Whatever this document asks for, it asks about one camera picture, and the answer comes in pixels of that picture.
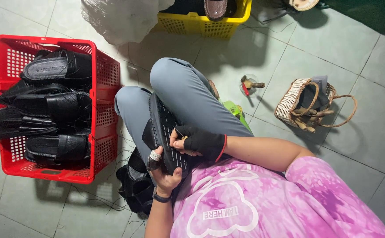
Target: gray pants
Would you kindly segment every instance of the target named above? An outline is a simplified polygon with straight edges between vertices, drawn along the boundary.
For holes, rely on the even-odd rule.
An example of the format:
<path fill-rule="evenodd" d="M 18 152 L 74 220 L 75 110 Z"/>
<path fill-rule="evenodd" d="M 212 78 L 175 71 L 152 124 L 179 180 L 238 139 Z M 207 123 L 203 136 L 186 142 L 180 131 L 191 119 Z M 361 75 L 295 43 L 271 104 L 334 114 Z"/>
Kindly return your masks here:
<path fill-rule="evenodd" d="M 161 58 L 153 65 L 150 83 L 164 105 L 184 125 L 228 136 L 253 136 L 216 100 L 209 81 L 190 63 L 176 58 Z M 150 119 L 149 97 L 146 89 L 127 86 L 121 88 L 115 97 L 115 111 L 125 122 L 144 163 L 151 152 L 141 138 Z"/>

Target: red plastic crate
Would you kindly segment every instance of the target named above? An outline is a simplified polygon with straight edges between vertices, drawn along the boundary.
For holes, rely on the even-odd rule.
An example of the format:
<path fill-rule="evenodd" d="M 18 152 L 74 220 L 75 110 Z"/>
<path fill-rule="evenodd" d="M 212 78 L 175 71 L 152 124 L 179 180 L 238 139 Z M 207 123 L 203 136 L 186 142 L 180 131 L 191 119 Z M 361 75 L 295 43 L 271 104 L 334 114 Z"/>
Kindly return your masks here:
<path fill-rule="evenodd" d="M 20 80 L 19 73 L 33 60 L 37 51 L 53 51 L 58 47 L 92 56 L 93 87 L 90 90 L 90 98 L 93 102 L 93 111 L 89 135 L 90 165 L 50 169 L 29 162 L 23 156 L 26 138 L 15 137 L 0 140 L 2 169 L 7 175 L 89 184 L 95 175 L 117 156 L 118 116 L 114 109 L 114 98 L 120 88 L 119 62 L 98 50 L 89 40 L 0 35 L 0 94 Z"/>

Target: person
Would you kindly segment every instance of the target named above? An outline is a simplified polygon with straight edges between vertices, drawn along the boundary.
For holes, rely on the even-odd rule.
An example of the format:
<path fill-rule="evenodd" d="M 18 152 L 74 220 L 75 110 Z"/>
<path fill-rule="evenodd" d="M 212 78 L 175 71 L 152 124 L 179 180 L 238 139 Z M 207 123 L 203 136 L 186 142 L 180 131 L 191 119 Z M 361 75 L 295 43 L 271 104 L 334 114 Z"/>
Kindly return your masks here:
<path fill-rule="evenodd" d="M 254 137 L 190 63 L 162 58 L 150 83 L 186 125 L 172 132 L 170 146 L 203 162 L 181 184 L 174 204 L 153 200 L 146 238 L 385 237 L 385 225 L 326 162 L 295 143 Z M 125 86 L 115 97 L 116 113 L 145 163 L 152 152 L 141 139 L 149 96 Z M 171 197 L 181 181 L 180 168 L 151 175 L 161 198 Z"/>

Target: wristwatch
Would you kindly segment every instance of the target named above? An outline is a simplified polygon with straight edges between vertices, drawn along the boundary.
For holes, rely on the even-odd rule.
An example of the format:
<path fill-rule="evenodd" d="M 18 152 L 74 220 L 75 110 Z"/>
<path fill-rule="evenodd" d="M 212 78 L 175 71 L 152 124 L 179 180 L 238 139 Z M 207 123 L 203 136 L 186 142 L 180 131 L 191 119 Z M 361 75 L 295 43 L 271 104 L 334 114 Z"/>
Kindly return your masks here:
<path fill-rule="evenodd" d="M 171 200 L 172 198 L 172 194 L 170 195 L 170 197 L 161 197 L 157 194 L 157 187 L 154 187 L 154 191 L 153 191 L 153 199 L 158 201 L 159 203 L 167 203 Z"/>

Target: dark green cloth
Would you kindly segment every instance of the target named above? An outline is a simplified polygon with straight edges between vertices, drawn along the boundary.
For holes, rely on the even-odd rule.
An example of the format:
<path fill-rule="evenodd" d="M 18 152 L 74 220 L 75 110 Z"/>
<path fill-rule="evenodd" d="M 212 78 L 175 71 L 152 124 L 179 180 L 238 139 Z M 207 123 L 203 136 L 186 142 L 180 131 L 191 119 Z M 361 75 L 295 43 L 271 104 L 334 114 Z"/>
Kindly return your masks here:
<path fill-rule="evenodd" d="M 385 35 L 385 0 L 321 0 L 321 2 Z"/>

